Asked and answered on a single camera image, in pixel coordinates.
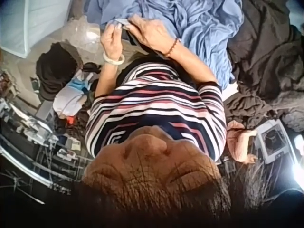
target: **bracelet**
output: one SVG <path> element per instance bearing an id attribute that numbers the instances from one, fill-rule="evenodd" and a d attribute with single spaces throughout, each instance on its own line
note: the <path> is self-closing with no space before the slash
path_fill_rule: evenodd
<path id="1" fill-rule="evenodd" d="M 123 63 L 124 63 L 124 55 L 121 54 L 120 57 L 119 57 L 119 59 L 120 59 L 120 60 L 118 60 L 118 61 L 112 60 L 112 59 L 110 59 L 110 58 L 106 55 L 106 53 L 104 52 L 104 60 L 105 60 L 105 62 L 107 62 L 107 63 L 113 64 L 113 65 L 121 65 L 121 64 L 123 64 Z"/>
<path id="2" fill-rule="evenodd" d="M 173 49 L 175 48 L 175 46 L 176 46 L 176 44 L 177 44 L 177 42 L 178 42 L 179 40 L 180 40 L 180 39 L 178 39 L 178 38 L 175 39 L 175 41 L 174 41 L 172 47 L 171 47 L 170 50 L 165 54 L 165 56 L 166 56 L 167 58 L 170 57 L 170 55 L 171 55 Z"/>

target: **concrete floor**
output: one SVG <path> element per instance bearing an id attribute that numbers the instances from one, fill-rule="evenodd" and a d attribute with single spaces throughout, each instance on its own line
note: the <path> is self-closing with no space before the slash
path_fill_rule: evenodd
<path id="1" fill-rule="evenodd" d="M 103 48 L 99 42 L 100 30 L 96 24 L 89 24 L 86 16 L 82 16 L 82 0 L 73 0 L 67 24 L 61 29 L 53 32 L 49 36 L 39 41 L 26 59 L 19 58 L 8 52 L 2 51 L 1 68 L 6 70 L 12 77 L 14 84 L 19 92 L 19 96 L 33 107 L 40 105 L 37 94 L 34 93 L 30 78 L 36 76 L 36 61 L 42 53 L 48 52 L 52 43 L 68 40 L 75 46 L 83 60 L 103 64 Z M 123 54 L 128 60 L 136 49 L 128 42 L 123 42 Z"/>

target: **shirt sleeve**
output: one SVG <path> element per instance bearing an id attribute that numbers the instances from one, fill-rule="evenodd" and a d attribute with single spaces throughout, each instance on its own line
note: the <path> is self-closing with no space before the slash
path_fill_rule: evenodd
<path id="1" fill-rule="evenodd" d="M 207 132 L 204 135 L 205 144 L 210 157 L 217 161 L 223 153 L 227 136 L 222 91 L 215 82 L 208 82 L 199 85 L 198 93 L 208 111 L 202 123 Z"/>
<path id="2" fill-rule="evenodd" d="M 99 150 L 98 147 L 100 147 L 99 142 L 96 140 L 96 136 L 100 134 L 104 124 L 104 115 L 106 113 L 106 106 L 104 104 L 106 97 L 107 96 L 104 95 L 95 98 L 90 110 L 90 117 L 86 125 L 86 147 L 93 157 L 95 157 L 96 150 Z"/>

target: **striped shirt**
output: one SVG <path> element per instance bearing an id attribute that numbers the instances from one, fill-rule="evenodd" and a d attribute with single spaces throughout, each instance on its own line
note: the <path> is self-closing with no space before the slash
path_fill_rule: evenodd
<path id="1" fill-rule="evenodd" d="M 88 151 L 123 142 L 135 129 L 158 125 L 173 139 L 187 139 L 217 160 L 226 143 L 221 89 L 206 83 L 198 90 L 160 63 L 133 69 L 111 94 L 97 97 L 86 130 Z"/>

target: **red beaded bracelet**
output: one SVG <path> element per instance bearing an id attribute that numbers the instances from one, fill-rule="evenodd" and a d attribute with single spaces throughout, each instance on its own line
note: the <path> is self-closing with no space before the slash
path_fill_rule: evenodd
<path id="1" fill-rule="evenodd" d="M 173 51 L 173 49 L 175 48 L 175 46 L 176 46 L 176 44 L 177 44 L 177 42 L 179 41 L 179 39 L 175 39 L 175 41 L 174 41 L 174 43 L 173 43 L 173 45 L 172 45 L 172 47 L 170 48 L 170 50 L 165 54 L 165 56 L 168 58 L 168 57 L 170 57 L 170 55 L 171 55 L 171 53 L 172 53 L 172 51 Z"/>

